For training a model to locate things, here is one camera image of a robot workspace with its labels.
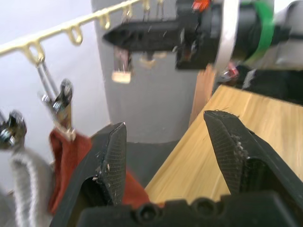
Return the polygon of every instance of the wooden table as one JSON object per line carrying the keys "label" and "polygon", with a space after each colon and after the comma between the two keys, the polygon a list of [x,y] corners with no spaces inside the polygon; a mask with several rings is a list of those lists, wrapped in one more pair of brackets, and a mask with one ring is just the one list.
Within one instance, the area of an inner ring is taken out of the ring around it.
{"label": "wooden table", "polygon": [[229,194],[203,119],[205,110],[239,116],[303,180],[303,107],[221,86],[147,185],[152,202],[191,203],[198,197],[218,200]]}

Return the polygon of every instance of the clothes rack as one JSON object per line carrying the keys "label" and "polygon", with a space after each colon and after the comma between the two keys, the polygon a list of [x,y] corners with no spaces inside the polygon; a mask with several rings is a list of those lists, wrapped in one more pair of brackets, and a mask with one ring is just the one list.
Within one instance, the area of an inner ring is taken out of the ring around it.
{"label": "clothes rack", "polygon": [[[37,65],[45,59],[45,52],[42,48],[42,45],[40,44],[42,40],[51,38],[52,36],[60,33],[66,33],[71,43],[73,45],[79,46],[83,41],[83,34],[80,28],[81,25],[87,24],[94,20],[98,20],[100,25],[105,30],[107,30],[111,25],[109,16],[111,13],[122,9],[124,13],[127,13],[129,16],[131,16],[132,5],[139,2],[143,3],[144,11],[150,10],[149,0],[127,0],[108,8],[98,10],[94,13],[90,13],[85,16],[81,16],[73,20],[61,23],[57,26],[37,32],[35,34],[26,35],[12,40],[8,43],[2,44],[0,45],[0,56],[14,51],[22,51],[31,63]],[[36,55],[33,54],[31,48],[34,48],[36,50]]]}

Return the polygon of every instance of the metal clip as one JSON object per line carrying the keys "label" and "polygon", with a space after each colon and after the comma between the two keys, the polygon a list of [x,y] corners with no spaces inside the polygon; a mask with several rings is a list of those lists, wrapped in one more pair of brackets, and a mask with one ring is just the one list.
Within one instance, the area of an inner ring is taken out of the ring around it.
{"label": "metal clip", "polygon": [[[132,6],[124,7],[122,23],[128,23],[132,16]],[[133,73],[132,54],[119,47],[114,47],[114,71],[112,80],[116,83],[129,84]]]}
{"label": "metal clip", "polygon": [[27,126],[22,114],[13,110],[6,121],[0,111],[0,149],[15,150],[24,147]]}
{"label": "metal clip", "polygon": [[37,70],[46,91],[46,95],[41,97],[42,102],[49,109],[56,129],[68,140],[75,140],[76,131],[71,125],[71,100],[72,84],[68,79],[61,83],[60,93],[50,76],[44,61],[37,65]]}
{"label": "metal clip", "polygon": [[132,5],[128,5],[123,8],[123,16],[122,16],[122,22],[124,21],[124,18],[126,21],[128,21],[133,16],[133,8]]}
{"label": "metal clip", "polygon": [[151,6],[149,0],[143,1],[143,21],[149,20],[151,12]]}
{"label": "metal clip", "polygon": [[156,18],[159,17],[160,8],[161,8],[161,20],[163,20],[164,19],[164,0],[158,0]]}

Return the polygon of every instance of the gray knitted fabric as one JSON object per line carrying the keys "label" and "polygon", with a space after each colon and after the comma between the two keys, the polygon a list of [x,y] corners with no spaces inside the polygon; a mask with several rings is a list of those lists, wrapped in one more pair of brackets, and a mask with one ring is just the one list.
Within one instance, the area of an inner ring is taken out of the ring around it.
{"label": "gray knitted fabric", "polygon": [[15,204],[12,198],[7,197],[0,189],[0,226],[16,227]]}
{"label": "gray knitted fabric", "polygon": [[20,148],[11,157],[18,227],[48,227],[52,215],[47,211],[53,192],[51,167],[34,152]]}

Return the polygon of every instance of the clip hanger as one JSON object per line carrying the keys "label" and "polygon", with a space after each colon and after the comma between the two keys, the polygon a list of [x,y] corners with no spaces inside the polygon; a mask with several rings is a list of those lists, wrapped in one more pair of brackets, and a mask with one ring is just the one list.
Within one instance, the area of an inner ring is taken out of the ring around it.
{"label": "clip hanger", "polygon": [[50,111],[56,129],[68,141],[75,140],[76,131],[71,125],[72,83],[68,79],[64,79],[59,92],[45,61],[40,61],[36,67],[46,92],[41,99]]}
{"label": "clip hanger", "polygon": [[[149,0],[144,0],[143,2],[143,22],[149,21],[150,19],[151,7]],[[140,58],[140,63],[148,69],[153,68],[156,65],[156,60],[154,58],[155,52],[143,52],[143,55]]]}
{"label": "clip hanger", "polygon": [[[156,11],[156,19],[164,20],[164,0],[157,1],[157,11]],[[163,59],[166,58],[166,52],[156,52],[154,54],[155,58]]]}
{"label": "clip hanger", "polygon": [[15,150],[24,147],[27,126],[22,114],[13,110],[6,121],[0,111],[0,149]]}
{"label": "clip hanger", "polygon": [[[129,5],[124,7],[122,24],[128,23],[132,18],[133,10]],[[129,84],[133,74],[132,53],[119,47],[114,47],[114,71],[112,80],[116,83]]]}

